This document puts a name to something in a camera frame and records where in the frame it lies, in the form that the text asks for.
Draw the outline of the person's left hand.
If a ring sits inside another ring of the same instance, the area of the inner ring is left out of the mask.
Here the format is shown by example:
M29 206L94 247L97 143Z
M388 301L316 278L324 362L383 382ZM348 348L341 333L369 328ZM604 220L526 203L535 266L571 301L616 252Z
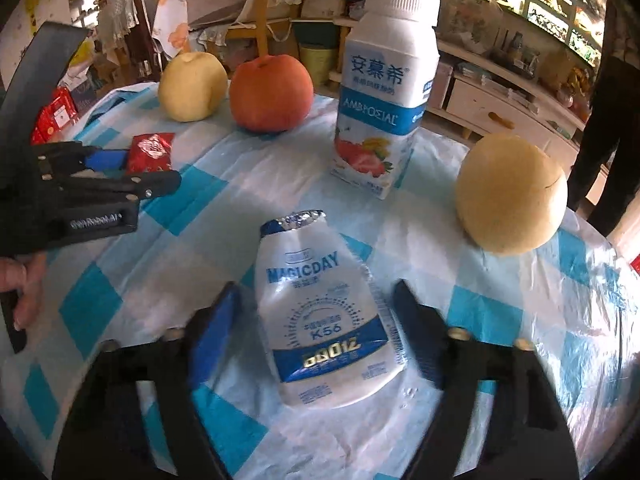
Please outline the person's left hand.
M43 304L43 277L47 270L47 255L37 252L18 259L2 258L1 291L18 292L13 310L13 327L26 330L35 322Z

